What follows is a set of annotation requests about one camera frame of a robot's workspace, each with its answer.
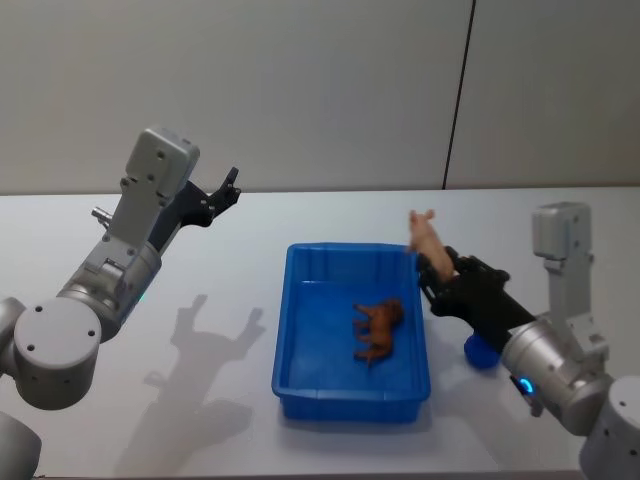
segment blue plastic tray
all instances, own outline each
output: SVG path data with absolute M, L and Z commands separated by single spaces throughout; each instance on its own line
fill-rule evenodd
M 353 357 L 354 303 L 402 301 L 393 354 L 371 368 Z M 272 379 L 284 415 L 298 420 L 405 423 L 431 392 L 415 271 L 401 245 L 289 247 Z

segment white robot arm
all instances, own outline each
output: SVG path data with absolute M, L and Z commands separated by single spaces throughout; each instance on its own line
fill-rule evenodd
M 104 236 L 58 296 L 29 308 L 0 296 L 0 375 L 13 377 L 27 403 L 58 410 L 82 399 L 100 344 L 118 333 L 175 233 L 186 225 L 209 226 L 237 202 L 235 168 L 211 196 L 188 181 L 199 155 L 172 132 L 145 130 L 120 182 L 114 215 L 93 212 L 106 227 Z M 34 432 L 0 413 L 0 478 L 30 479 L 40 447 Z
M 509 275 L 447 247 L 458 275 L 442 284 L 424 257 L 421 287 L 436 315 L 462 318 L 511 373 L 540 416 L 547 409 L 587 437 L 580 465 L 589 480 L 640 480 L 640 377 L 614 381 L 608 344 L 591 314 L 591 213 L 559 203 L 533 215 L 534 253 L 549 272 L 550 311 L 534 317 L 507 295 Z

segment white table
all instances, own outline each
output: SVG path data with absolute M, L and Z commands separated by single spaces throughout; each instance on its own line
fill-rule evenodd
M 100 238 L 91 208 L 112 210 L 117 200 L 0 198 L 0 290 L 27 304 L 54 296 Z M 593 309 L 612 346 L 610 371 L 640 373 L 640 188 L 244 194 L 209 230 L 179 233 L 125 328 L 101 347 L 85 399 L 38 411 L 3 377 L 0 408 L 42 437 L 38 473 L 47 476 L 575 469 L 581 439 L 548 413 L 531 418 L 504 370 L 468 367 L 470 329 L 428 308 L 432 393 L 415 425 L 290 423 L 270 388 L 291 243 L 405 243 L 408 210 L 432 207 L 446 243 L 509 271 L 508 291 L 541 312 L 547 279 L 531 252 L 530 215 L 559 200 L 593 208 Z M 198 295 L 207 297 L 199 313 L 177 322 Z

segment gray wall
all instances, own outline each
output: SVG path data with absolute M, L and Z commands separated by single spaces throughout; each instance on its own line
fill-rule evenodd
M 4 0 L 0 193 L 116 191 L 151 124 L 208 188 L 640 183 L 640 5 L 478 0 L 454 131 L 472 4 Z

